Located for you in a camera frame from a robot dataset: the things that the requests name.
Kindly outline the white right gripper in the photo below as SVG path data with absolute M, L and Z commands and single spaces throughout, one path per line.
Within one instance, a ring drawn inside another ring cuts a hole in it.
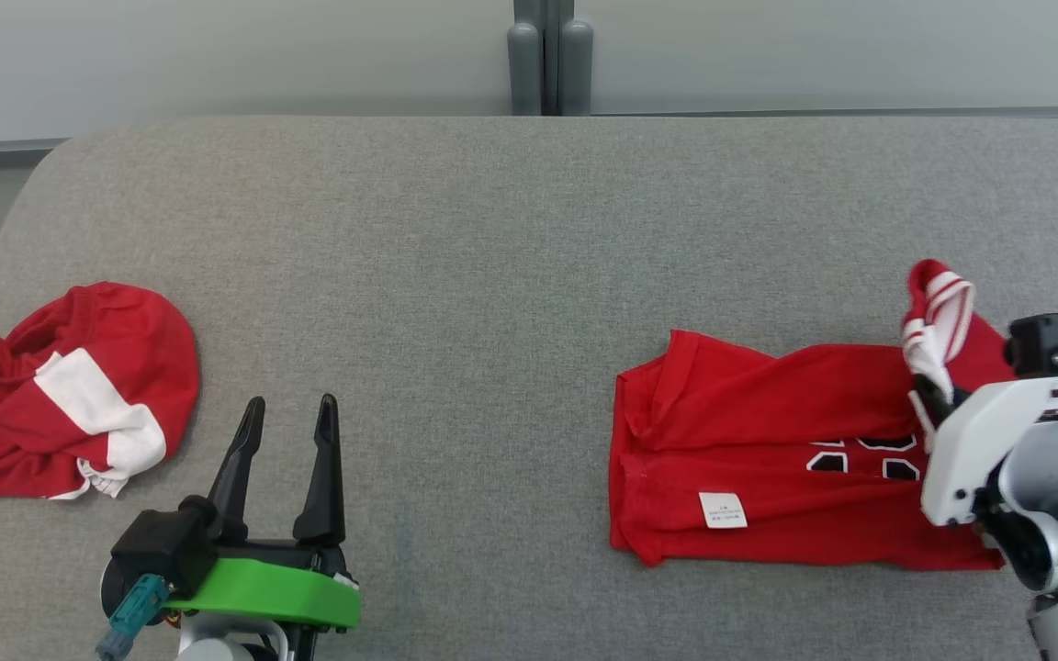
M 1058 375 L 996 382 L 956 409 L 936 382 L 912 374 L 912 406 L 933 430 L 922 490 L 929 521 L 984 521 L 992 493 L 1024 516 L 1058 510 Z

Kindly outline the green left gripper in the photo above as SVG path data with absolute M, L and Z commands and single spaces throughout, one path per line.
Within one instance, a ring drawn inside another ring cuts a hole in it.
M 259 452 L 264 398 L 249 400 L 238 430 L 211 484 L 208 498 L 217 516 L 211 540 L 243 543 L 247 488 L 253 456 Z M 362 596 L 350 575 L 345 541 L 342 444 L 339 402 L 323 394 L 312 435 L 316 454 L 305 507 L 294 521 L 295 540 L 306 545 L 248 543 L 221 547 L 219 559 L 193 596 L 171 596 L 169 611 L 223 612 L 320 629 L 354 629 Z

